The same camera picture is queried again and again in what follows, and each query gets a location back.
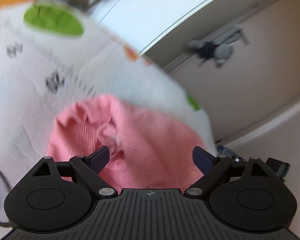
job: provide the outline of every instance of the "printed number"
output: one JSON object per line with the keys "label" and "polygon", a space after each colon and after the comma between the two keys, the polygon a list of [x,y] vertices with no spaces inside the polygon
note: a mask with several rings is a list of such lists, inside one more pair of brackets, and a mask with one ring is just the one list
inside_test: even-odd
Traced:
{"label": "printed number", "polygon": [[46,78],[46,86],[47,88],[54,94],[58,92],[58,88],[65,84],[65,79],[59,78],[59,72],[55,71],[52,73],[50,77]]}
{"label": "printed number", "polygon": [[7,47],[7,55],[10,58],[15,58],[17,53],[22,53],[22,44],[15,42],[14,45],[9,45]]}

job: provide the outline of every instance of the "metal screw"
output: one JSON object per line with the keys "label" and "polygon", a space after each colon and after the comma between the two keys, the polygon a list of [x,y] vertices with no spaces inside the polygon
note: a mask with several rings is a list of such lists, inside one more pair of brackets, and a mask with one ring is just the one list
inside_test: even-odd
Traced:
{"label": "metal screw", "polygon": [[202,194],[202,192],[203,192],[202,189],[197,188],[197,187],[191,187],[187,190],[187,193],[190,195],[193,195],[193,196],[200,195],[200,194]]}
{"label": "metal screw", "polygon": [[110,196],[114,193],[114,190],[109,187],[104,187],[101,190],[99,190],[99,194],[103,196]]}

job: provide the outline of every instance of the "pink cloth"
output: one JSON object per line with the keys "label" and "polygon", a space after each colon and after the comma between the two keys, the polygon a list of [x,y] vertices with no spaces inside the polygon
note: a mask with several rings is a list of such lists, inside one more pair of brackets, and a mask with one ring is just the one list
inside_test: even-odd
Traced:
{"label": "pink cloth", "polygon": [[198,135],[174,118],[131,106],[111,95],[79,101],[60,113],[48,155],[67,161],[110,148],[110,161],[99,176],[122,188],[189,187],[202,173],[192,150],[203,147]]}

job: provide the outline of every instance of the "white fabric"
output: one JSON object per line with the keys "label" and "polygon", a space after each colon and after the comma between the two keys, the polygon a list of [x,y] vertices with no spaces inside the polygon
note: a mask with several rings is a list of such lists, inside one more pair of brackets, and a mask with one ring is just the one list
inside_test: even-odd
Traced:
{"label": "white fabric", "polygon": [[[81,38],[38,32],[23,24],[30,3],[0,11],[0,170],[11,186],[46,154],[53,119],[74,101],[112,93],[130,103],[170,114],[194,129],[216,155],[210,122],[194,112],[186,92],[155,65],[129,61],[118,43],[78,14]],[[21,46],[7,56],[7,46]],[[46,78],[58,71],[56,93]],[[0,228],[0,238],[7,233]]]}

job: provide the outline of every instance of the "triangular cutout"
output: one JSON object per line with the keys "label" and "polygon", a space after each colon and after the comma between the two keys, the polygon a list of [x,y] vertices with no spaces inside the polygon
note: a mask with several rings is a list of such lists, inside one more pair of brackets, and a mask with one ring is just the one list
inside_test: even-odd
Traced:
{"label": "triangular cutout", "polygon": [[40,168],[38,168],[32,176],[33,177],[49,176],[50,174],[51,173],[50,173],[50,169],[49,169],[49,164],[42,163]]}
{"label": "triangular cutout", "polygon": [[260,176],[260,177],[269,177],[269,175],[266,174],[266,172],[257,163],[253,164],[251,175],[252,176]]}

